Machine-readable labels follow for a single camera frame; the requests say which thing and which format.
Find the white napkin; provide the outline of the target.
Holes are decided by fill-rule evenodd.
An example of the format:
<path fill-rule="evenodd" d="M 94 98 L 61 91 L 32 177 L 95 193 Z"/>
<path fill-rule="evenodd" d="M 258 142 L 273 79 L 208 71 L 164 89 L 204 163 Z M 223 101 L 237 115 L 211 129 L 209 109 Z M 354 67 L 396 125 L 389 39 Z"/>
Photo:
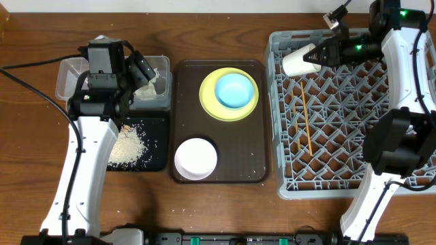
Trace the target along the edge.
<path fill-rule="evenodd" d="M 149 83 L 146 86 L 143 86 L 141 88 L 139 88 L 135 93 L 134 93 L 134 98 L 137 100 L 147 100 L 147 99 L 152 99 L 155 98 L 157 96 L 157 92 L 156 92 L 156 88 L 155 88 L 155 83 L 157 81 L 157 79 L 160 77 L 159 72 L 157 70 L 157 68 L 154 68 L 153 70 L 155 72 L 155 77 L 151 79 L 151 81 L 149 81 Z"/>

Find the white cup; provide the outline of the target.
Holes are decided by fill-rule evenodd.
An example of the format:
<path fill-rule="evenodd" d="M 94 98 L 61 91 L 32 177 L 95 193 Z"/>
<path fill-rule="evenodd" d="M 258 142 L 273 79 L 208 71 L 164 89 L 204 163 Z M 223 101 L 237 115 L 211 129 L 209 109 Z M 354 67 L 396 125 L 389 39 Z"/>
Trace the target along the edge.
<path fill-rule="evenodd" d="M 283 70 L 289 77 L 301 76 L 320 71 L 321 65 L 309 63 L 303 60 L 303 56 L 315 48 L 314 44 L 308 44 L 283 58 Z"/>

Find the yellow plate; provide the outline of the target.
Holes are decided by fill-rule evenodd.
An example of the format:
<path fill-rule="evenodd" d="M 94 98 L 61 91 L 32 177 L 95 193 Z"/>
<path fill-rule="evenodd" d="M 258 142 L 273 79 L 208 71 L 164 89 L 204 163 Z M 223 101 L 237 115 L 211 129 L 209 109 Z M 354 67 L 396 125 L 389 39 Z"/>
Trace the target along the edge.
<path fill-rule="evenodd" d="M 218 79 L 230 73 L 246 76 L 254 87 L 253 99 L 246 106 L 239 109 L 230 109 L 221 105 L 215 96 L 215 85 Z M 259 98 L 260 92 L 255 80 L 246 71 L 234 67 L 224 67 L 212 71 L 203 79 L 199 90 L 200 103 L 205 112 L 217 120 L 226 122 L 241 120 L 250 115 L 258 104 Z"/>

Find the wooden chopstick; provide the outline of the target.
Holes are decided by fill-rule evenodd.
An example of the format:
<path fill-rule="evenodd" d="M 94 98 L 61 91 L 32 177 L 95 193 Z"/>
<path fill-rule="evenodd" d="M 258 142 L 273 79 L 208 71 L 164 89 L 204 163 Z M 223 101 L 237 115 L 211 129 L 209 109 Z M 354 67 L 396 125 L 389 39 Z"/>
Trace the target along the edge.
<path fill-rule="evenodd" d="M 295 98 L 294 89 L 292 89 L 291 96 L 292 96 L 292 99 Z M 300 129 L 299 129 L 299 126 L 298 126 L 298 114 L 297 114 L 297 109 L 296 109 L 296 102 L 293 105 L 293 113 L 294 113 L 295 118 L 296 118 L 295 119 L 295 130 L 296 130 L 296 135 L 298 136 L 298 133 L 299 133 Z M 298 147 L 298 151 L 300 151 L 301 150 L 301 143 L 300 143 L 300 138 L 299 137 L 297 139 L 297 147 Z"/>
<path fill-rule="evenodd" d="M 307 141 L 308 141 L 307 145 L 308 145 L 308 149 L 309 149 L 309 155 L 310 155 L 310 157 L 312 157 L 313 156 L 313 148 L 312 148 L 312 144 L 311 144 L 309 117 L 308 117 L 308 112 L 307 112 L 305 91 L 304 91 L 304 86 L 303 86 L 302 82 L 300 82 L 300 89 L 301 89 L 301 97 L 302 97 L 302 104 L 303 104 L 303 112 L 304 112 L 304 116 L 305 116 L 305 129 L 306 129 Z"/>

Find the light blue bowl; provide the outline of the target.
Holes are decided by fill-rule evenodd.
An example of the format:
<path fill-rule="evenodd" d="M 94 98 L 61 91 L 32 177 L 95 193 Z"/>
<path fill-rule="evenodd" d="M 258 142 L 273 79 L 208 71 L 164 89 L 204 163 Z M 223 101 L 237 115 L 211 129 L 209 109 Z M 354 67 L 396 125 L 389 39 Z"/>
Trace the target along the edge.
<path fill-rule="evenodd" d="M 246 76 L 229 73 L 218 79 L 215 96 L 221 105 L 230 109 L 239 109 L 253 99 L 254 87 Z"/>

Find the pink bowl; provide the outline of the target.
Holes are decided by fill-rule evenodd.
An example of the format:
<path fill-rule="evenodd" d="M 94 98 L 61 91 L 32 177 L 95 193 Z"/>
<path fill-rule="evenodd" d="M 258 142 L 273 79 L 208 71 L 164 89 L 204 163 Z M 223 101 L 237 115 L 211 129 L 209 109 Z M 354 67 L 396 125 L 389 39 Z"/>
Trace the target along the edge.
<path fill-rule="evenodd" d="M 188 180 L 202 180 L 211 175 L 217 166 L 215 147 L 202 138 L 184 141 L 174 154 L 177 172 Z"/>

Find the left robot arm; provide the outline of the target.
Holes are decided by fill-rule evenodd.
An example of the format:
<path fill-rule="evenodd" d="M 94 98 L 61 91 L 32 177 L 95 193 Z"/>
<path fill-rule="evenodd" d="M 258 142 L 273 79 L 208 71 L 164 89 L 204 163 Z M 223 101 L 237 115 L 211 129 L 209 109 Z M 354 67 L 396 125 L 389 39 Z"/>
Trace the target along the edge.
<path fill-rule="evenodd" d="M 155 77 L 144 57 L 122 49 L 89 48 L 68 101 L 69 145 L 57 193 L 37 235 L 21 244 L 143 244 L 142 229 L 100 233 L 99 209 L 110 153 L 133 93 Z"/>

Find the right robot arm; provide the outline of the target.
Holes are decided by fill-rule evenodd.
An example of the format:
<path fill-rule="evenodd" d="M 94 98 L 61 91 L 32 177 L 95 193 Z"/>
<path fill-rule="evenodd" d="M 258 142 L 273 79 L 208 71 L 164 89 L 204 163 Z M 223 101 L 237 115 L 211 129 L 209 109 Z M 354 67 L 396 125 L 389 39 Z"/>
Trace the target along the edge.
<path fill-rule="evenodd" d="M 431 14 L 399 1 L 372 2 L 367 33 L 351 37 L 343 22 L 346 5 L 324 15 L 331 38 L 308 51 L 304 61 L 324 67 L 383 59 L 388 71 L 388 111 L 367 132 L 366 161 L 357 196 L 341 217 L 343 241 L 366 244 L 390 199 L 435 151 L 435 101 L 426 70 L 426 32 Z"/>

